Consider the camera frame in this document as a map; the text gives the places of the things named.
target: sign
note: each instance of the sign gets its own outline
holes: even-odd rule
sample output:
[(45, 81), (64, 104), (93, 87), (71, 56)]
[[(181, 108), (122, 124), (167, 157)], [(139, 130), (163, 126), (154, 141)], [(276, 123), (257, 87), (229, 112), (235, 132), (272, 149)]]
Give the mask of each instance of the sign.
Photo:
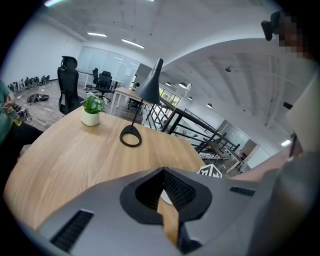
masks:
[(215, 167), (213, 163), (202, 166), (196, 173), (220, 179), (222, 178), (222, 173), (217, 169), (217, 167)]
[(130, 76), (132, 69), (131, 68), (126, 68), (126, 71), (124, 73), (125, 76)]

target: window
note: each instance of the window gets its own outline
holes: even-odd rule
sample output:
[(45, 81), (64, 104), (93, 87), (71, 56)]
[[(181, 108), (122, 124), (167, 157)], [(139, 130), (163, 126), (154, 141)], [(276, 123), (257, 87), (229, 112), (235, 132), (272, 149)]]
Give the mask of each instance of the window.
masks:
[(136, 78), (137, 78), (137, 75), (135, 74), (135, 75), (133, 76), (133, 78), (132, 78), (131, 86), (130, 86), (130, 87), (134, 87)]
[(174, 97), (175, 96), (171, 92), (168, 92), (167, 90), (164, 90), (161, 96), (161, 98), (165, 99), (167, 102), (170, 102), (170, 103)]
[(162, 93), (164, 92), (164, 89), (162, 89), (161, 87), (159, 87), (159, 95), (160, 97), (162, 96)]
[(176, 106), (178, 106), (179, 102), (180, 102), (180, 98), (177, 96), (174, 96), (171, 104), (176, 107)]

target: potted plant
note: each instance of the potted plant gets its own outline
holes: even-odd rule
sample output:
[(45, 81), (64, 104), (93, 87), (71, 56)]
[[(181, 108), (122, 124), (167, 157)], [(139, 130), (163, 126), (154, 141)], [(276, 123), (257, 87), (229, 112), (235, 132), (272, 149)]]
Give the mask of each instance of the potted plant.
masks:
[(105, 105), (107, 104), (107, 99), (98, 98), (92, 92), (86, 94), (83, 112), (81, 116), (81, 122), (86, 126), (96, 126), (100, 123), (100, 112), (105, 112)]

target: white plant pot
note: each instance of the white plant pot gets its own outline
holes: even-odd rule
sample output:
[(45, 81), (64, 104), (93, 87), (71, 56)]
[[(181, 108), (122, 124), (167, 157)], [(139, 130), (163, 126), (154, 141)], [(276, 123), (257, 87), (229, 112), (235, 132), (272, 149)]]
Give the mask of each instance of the white plant pot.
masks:
[(98, 114), (89, 114), (88, 112), (83, 109), (81, 115), (81, 122), (84, 123), (86, 126), (96, 126), (100, 123), (100, 116)]

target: black lamp base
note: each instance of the black lamp base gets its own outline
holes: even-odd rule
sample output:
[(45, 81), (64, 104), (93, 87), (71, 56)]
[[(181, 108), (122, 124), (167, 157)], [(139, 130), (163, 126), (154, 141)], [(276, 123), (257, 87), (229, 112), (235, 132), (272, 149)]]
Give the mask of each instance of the black lamp base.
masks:
[[(133, 145), (126, 143), (123, 139), (125, 134), (132, 134), (133, 136), (136, 136), (138, 138), (139, 142), (137, 144), (133, 144)], [(128, 125), (128, 126), (124, 127), (124, 129), (120, 133), (120, 141), (122, 142), (122, 144), (124, 144), (128, 147), (134, 148), (134, 147), (138, 147), (141, 144), (142, 138), (141, 138), (141, 135), (136, 127)]]

